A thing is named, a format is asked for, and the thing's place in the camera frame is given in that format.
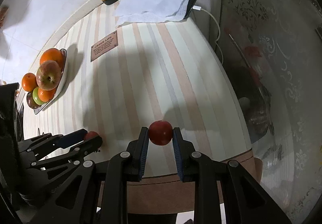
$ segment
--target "dark red fruit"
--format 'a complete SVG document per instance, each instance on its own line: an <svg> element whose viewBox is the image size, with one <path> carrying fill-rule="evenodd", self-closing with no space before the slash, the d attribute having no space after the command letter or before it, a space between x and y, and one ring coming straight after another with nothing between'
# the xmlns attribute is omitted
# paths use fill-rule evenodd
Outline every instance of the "dark red fruit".
<svg viewBox="0 0 322 224"><path fill-rule="evenodd" d="M155 121L149 127L149 139L159 146L167 145L172 139L172 126L167 121Z"/></svg>
<svg viewBox="0 0 322 224"><path fill-rule="evenodd" d="M86 135L84 136L83 140L86 141L86 140L89 140L91 138L94 138L96 136L98 136L99 134L95 131L89 131L88 133L86 133Z"/></svg>

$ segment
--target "green fruit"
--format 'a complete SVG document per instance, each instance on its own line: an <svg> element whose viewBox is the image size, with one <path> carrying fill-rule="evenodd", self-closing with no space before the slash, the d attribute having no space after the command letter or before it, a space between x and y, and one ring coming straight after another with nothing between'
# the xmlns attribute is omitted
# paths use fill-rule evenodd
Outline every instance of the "green fruit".
<svg viewBox="0 0 322 224"><path fill-rule="evenodd" d="M37 103L38 105L43 105L45 104L45 102L43 102L42 100L39 99L38 97L38 89L39 87L35 88L33 90L33 100L35 101L35 103Z"/></svg>

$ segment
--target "white cable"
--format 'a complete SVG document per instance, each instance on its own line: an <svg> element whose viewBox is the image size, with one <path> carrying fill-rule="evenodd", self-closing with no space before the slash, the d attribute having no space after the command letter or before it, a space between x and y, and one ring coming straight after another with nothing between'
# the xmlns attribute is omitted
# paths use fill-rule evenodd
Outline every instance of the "white cable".
<svg viewBox="0 0 322 224"><path fill-rule="evenodd" d="M194 10L197 10L197 11L205 11L207 14L209 14L210 15L210 17L211 18L213 18L213 20L215 21L215 23L217 24L217 27L218 27L218 37L217 37L217 39L215 40L215 44L218 46L218 48L219 48L219 50L220 50L220 54L221 54L221 56L222 56L222 60L221 60L221 64L223 64L223 51L221 50L221 48L220 48L220 46L218 45L218 41L219 41L219 39L220 39L220 27L219 27L219 23L217 22L217 20L216 20L216 18L210 13L210 12L208 12L207 10L205 10L205 9L203 9L203 8L201 8L200 6L197 6L197 5L194 5L194 6L192 6L192 9L194 9Z"/></svg>

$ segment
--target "white tissue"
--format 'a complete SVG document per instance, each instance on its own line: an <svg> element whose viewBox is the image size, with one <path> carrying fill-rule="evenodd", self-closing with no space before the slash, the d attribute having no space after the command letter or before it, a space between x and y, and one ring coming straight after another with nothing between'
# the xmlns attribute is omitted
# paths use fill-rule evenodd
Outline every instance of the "white tissue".
<svg viewBox="0 0 322 224"><path fill-rule="evenodd" d="M117 26L129 23L178 22L187 11L189 0L120 0L113 13L118 16Z"/></svg>

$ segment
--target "bolt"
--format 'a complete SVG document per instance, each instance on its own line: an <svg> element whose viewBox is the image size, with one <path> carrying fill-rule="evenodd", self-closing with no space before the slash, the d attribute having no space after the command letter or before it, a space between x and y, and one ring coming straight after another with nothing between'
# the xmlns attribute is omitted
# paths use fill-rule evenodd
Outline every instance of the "bolt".
<svg viewBox="0 0 322 224"><path fill-rule="evenodd" d="M83 163L83 166L85 167L85 168L89 168L90 166L92 166L93 165L93 162L92 161L85 161L84 163Z"/></svg>
<svg viewBox="0 0 322 224"><path fill-rule="evenodd" d="M122 158L127 158L128 156L130 156L130 153L129 153L129 152L127 152L127 151L123 151L123 152L121 153L121 157L122 157Z"/></svg>
<svg viewBox="0 0 322 224"><path fill-rule="evenodd" d="M231 161L229 161L229 165L235 168L239 165L239 163L238 163L238 161L231 160Z"/></svg>
<svg viewBox="0 0 322 224"><path fill-rule="evenodd" d="M198 151L194 151L193 153L191 153L191 156L197 159L201 157L201 153Z"/></svg>

